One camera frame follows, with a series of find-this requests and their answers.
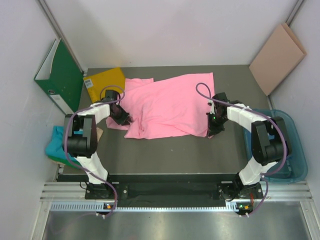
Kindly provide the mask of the pink t shirt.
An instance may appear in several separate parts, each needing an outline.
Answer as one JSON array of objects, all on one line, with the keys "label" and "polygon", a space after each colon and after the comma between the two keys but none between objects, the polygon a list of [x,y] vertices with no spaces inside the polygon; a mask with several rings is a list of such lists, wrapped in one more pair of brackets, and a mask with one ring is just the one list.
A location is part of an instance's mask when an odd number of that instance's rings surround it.
[{"label": "pink t shirt", "polygon": [[208,100],[197,93],[214,93],[214,74],[184,74],[165,80],[127,78],[120,106],[130,114],[129,125],[106,119],[109,129],[124,130],[126,139],[159,139],[193,135],[206,137]]}]

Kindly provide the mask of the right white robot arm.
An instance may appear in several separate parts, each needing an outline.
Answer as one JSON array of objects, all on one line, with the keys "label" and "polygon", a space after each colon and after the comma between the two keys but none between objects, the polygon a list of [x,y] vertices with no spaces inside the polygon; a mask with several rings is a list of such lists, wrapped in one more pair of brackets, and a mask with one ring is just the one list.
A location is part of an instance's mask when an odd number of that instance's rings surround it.
[{"label": "right white robot arm", "polygon": [[256,112],[239,101],[229,101],[224,92],[209,99],[207,136],[224,131],[224,124],[232,121],[251,133],[252,157],[233,180],[233,192],[245,198],[252,187],[265,176],[277,173],[286,163],[292,148],[285,121],[281,117],[269,117]]}]

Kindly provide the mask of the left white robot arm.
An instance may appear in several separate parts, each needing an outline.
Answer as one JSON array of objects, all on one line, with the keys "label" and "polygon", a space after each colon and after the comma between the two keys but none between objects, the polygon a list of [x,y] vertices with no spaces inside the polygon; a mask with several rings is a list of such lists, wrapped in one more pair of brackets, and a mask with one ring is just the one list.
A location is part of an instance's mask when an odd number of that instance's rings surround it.
[{"label": "left white robot arm", "polygon": [[88,175],[88,181],[97,185],[96,192],[102,198],[109,198],[114,191],[107,182],[108,171],[99,159],[97,124],[111,118],[119,126],[127,126],[132,122],[131,116],[120,105],[124,94],[107,89],[102,98],[89,107],[68,114],[64,119],[62,149],[69,163],[74,157],[79,168]]}]

